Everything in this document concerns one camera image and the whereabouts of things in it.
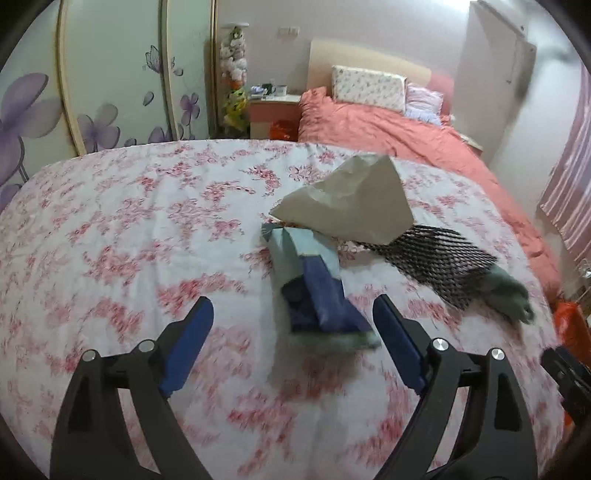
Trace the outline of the pink striped curtain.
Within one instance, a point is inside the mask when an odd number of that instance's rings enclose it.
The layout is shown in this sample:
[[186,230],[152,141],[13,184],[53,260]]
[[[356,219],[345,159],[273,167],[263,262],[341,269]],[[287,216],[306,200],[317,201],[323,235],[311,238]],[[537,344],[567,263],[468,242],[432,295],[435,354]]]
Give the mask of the pink striped curtain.
[[538,207],[578,263],[590,258],[590,73],[581,68],[580,94],[562,156]]

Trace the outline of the floral white pillow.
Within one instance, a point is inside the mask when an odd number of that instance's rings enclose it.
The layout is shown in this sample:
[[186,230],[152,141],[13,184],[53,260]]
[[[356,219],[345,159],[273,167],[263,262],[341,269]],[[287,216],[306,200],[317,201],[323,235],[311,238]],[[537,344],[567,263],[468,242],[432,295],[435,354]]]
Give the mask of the floral white pillow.
[[342,65],[332,66],[332,97],[336,102],[406,110],[407,78],[398,74]]

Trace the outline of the stuffed toy tower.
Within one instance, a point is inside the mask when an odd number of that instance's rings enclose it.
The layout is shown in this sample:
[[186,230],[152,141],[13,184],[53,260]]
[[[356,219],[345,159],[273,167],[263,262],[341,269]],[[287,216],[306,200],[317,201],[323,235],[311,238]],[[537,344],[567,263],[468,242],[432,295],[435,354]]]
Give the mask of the stuffed toy tower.
[[249,130],[247,117],[247,60],[245,24],[228,24],[219,46],[221,70],[221,124],[232,138],[245,137]]

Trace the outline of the salmon pink duvet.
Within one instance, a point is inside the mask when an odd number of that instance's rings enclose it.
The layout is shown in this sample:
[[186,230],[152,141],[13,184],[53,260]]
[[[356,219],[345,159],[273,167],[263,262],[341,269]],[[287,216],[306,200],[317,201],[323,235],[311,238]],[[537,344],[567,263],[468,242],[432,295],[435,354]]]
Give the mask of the salmon pink duvet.
[[439,127],[387,109],[339,103],[325,87],[301,95],[298,140],[389,154],[462,175],[481,186],[512,227],[549,303],[562,291],[555,255],[497,177],[451,127]]

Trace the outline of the blue snack wrapper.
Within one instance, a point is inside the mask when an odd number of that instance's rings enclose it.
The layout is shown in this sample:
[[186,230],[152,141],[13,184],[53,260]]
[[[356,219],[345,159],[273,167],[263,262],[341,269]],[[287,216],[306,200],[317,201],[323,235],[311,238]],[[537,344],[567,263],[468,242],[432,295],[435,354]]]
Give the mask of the blue snack wrapper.
[[375,350],[381,339],[346,298],[335,242],[310,229],[266,223],[262,237],[287,304],[290,342],[312,354]]

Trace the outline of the pink striped pillow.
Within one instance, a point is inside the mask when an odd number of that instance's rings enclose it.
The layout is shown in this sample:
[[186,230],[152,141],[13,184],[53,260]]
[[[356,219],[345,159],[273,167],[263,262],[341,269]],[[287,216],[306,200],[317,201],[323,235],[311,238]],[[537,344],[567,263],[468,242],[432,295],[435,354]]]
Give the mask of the pink striped pillow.
[[441,92],[408,82],[405,117],[423,123],[442,126],[441,115],[445,97]]

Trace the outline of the floral white bedsheet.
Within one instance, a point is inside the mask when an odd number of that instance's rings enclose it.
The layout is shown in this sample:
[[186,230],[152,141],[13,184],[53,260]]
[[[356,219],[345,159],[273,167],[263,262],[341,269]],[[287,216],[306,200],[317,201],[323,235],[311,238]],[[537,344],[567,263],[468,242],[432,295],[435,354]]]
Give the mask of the floral white bedsheet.
[[[370,479],[416,403],[384,350],[322,359],[293,351],[260,227],[288,193],[356,154],[314,143],[192,141],[103,151],[45,167],[1,216],[1,413],[42,471],[81,354],[132,349],[200,296],[215,319],[171,405],[217,479]],[[508,355],[545,464],[563,434],[541,368],[560,286],[538,232],[456,136],[391,149],[415,219],[495,255],[535,313],[514,329],[492,309],[447,305],[373,253],[339,246],[346,295],[363,314],[391,297],[459,349]]]

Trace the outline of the pink white nightstand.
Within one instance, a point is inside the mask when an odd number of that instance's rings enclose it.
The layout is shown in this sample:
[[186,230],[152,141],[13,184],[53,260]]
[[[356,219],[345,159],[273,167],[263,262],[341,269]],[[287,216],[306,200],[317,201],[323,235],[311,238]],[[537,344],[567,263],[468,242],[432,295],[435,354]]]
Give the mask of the pink white nightstand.
[[300,101],[301,96],[294,94],[249,100],[249,137],[255,140],[276,138],[297,141]]

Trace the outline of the white door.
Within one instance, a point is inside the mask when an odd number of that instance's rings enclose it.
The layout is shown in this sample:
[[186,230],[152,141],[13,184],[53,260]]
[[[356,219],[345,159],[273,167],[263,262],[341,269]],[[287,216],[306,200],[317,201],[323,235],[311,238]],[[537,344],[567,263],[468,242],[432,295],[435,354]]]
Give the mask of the white door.
[[495,156],[517,116],[535,58],[523,2],[470,3],[452,115],[454,128],[483,147],[480,158],[486,163]]

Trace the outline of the far white nightstand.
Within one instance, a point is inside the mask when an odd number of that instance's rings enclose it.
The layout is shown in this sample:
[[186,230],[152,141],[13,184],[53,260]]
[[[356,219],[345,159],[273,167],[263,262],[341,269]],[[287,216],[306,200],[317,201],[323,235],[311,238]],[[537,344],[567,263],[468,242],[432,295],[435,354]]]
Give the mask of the far white nightstand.
[[480,157],[483,154],[483,152],[484,152],[483,147],[478,142],[476,142],[474,139],[472,139],[471,137],[469,137],[465,134],[461,134],[460,137],[473,150],[473,152],[478,157]]

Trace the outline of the grey-green sock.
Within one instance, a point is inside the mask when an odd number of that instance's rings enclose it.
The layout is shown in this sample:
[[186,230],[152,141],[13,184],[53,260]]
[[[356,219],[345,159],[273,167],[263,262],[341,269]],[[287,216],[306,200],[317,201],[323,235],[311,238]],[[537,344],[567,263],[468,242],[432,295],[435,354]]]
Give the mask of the grey-green sock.
[[527,288],[498,265],[491,266],[480,283],[481,298],[508,321],[533,324],[535,313]]

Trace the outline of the orange lined trash basket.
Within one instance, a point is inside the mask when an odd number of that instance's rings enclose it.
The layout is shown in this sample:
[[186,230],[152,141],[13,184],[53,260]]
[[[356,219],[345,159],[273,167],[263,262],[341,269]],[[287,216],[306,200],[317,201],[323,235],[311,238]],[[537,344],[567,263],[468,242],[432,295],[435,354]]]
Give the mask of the orange lined trash basket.
[[553,314],[554,326],[562,345],[581,363],[591,367],[590,329],[579,305],[559,301]]

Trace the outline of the black foam mesh sleeve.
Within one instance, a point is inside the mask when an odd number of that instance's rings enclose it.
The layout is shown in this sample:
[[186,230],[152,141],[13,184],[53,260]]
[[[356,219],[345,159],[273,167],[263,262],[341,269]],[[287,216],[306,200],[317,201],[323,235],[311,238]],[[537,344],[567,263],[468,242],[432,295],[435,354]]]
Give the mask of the black foam mesh sleeve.
[[405,276],[429,286],[453,307],[465,310],[479,295],[497,258],[460,233],[415,225],[386,245],[360,244],[383,257]]

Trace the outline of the floral sliding wardrobe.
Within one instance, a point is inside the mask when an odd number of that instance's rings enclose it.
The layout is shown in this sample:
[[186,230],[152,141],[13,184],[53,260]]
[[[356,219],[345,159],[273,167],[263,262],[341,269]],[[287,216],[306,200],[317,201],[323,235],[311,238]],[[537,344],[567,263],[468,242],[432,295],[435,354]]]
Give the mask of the floral sliding wardrobe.
[[1,200],[88,153],[211,138],[214,1],[5,1]]

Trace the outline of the beige pink headboard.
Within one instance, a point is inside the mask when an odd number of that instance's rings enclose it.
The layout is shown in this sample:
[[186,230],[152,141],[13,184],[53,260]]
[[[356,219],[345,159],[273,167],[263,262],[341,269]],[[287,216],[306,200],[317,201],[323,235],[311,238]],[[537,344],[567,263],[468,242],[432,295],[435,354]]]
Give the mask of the beige pink headboard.
[[332,65],[344,65],[406,76],[407,79],[444,95],[442,113],[450,115],[454,96],[454,79],[401,57],[371,50],[363,46],[335,40],[311,41],[308,78],[305,89],[325,87],[332,91]]

